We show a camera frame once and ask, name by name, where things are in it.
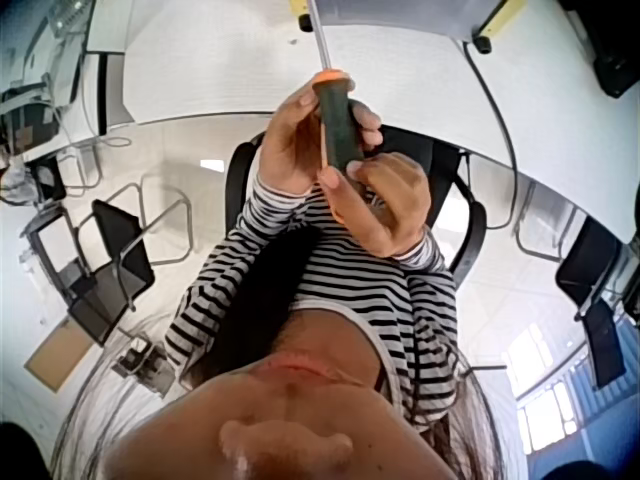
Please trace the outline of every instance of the long hair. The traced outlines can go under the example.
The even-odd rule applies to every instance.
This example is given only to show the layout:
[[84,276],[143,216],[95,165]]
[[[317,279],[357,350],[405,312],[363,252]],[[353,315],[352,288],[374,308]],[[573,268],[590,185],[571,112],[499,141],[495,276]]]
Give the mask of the long hair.
[[[199,385],[269,354],[289,317],[297,286],[320,235],[313,227],[303,227],[282,234],[263,249],[238,286],[213,347],[187,372],[189,383]],[[104,450],[150,413],[148,408],[142,411],[136,406],[138,391],[144,388],[129,379],[117,389],[117,401],[106,402],[102,412],[96,408],[110,364],[127,345],[126,338],[110,339],[83,384],[56,441],[54,478],[98,478]],[[465,366],[462,354],[456,353]],[[458,478],[502,480],[505,465],[495,421],[477,379],[470,369],[466,371],[449,414],[429,425],[422,436]],[[102,421],[95,421],[96,413],[102,414]],[[420,412],[414,410],[412,415]],[[88,418],[94,419],[92,438],[87,434]]]

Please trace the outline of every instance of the metal shaft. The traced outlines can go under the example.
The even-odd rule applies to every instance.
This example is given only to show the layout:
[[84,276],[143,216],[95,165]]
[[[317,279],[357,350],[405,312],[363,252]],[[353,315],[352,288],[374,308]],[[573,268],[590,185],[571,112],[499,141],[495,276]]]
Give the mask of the metal shaft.
[[316,0],[307,0],[307,3],[309,4],[309,17],[311,18],[311,25],[313,26],[313,33],[316,36],[316,42],[318,42],[318,50],[320,51],[320,61],[322,62],[322,68],[324,70],[329,70],[331,68],[331,59],[329,58],[327,40],[324,38],[322,24],[320,23],[318,6],[316,5]]

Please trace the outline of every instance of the fingernail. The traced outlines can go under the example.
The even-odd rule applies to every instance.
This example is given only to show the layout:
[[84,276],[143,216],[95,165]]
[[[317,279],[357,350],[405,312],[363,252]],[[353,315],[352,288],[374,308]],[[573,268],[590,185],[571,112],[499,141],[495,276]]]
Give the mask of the fingernail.
[[307,92],[300,97],[300,105],[306,107],[307,105],[311,105],[315,99],[316,94],[313,91]]
[[319,174],[318,179],[328,188],[338,188],[340,185],[340,177],[338,172],[333,167],[324,168]]
[[360,160],[351,160],[347,164],[347,175],[355,180],[355,175],[358,173],[358,170],[362,167],[362,162]]

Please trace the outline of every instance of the hand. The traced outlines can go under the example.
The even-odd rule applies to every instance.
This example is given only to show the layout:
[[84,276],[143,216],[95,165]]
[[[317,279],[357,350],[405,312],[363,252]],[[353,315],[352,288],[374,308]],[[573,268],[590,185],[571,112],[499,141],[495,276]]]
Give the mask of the hand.
[[[360,102],[351,103],[362,148],[371,150],[382,143],[380,117]],[[261,180],[284,193],[307,192],[322,168],[320,141],[318,97],[309,82],[285,100],[269,123],[260,156]]]
[[383,153],[364,162],[352,161],[347,174],[371,187],[385,202],[382,207],[367,205],[331,166],[318,175],[331,208],[362,248],[386,258],[401,255],[422,241],[431,194],[420,165],[401,153]]

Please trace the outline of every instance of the black rubber grip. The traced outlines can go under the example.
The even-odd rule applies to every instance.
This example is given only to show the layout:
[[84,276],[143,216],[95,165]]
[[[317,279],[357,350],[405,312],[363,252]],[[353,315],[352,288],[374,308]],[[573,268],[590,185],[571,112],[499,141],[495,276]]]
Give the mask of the black rubber grip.
[[358,130],[349,106],[349,79],[318,82],[313,85],[320,100],[325,126],[327,161],[342,173],[351,160],[362,160]]

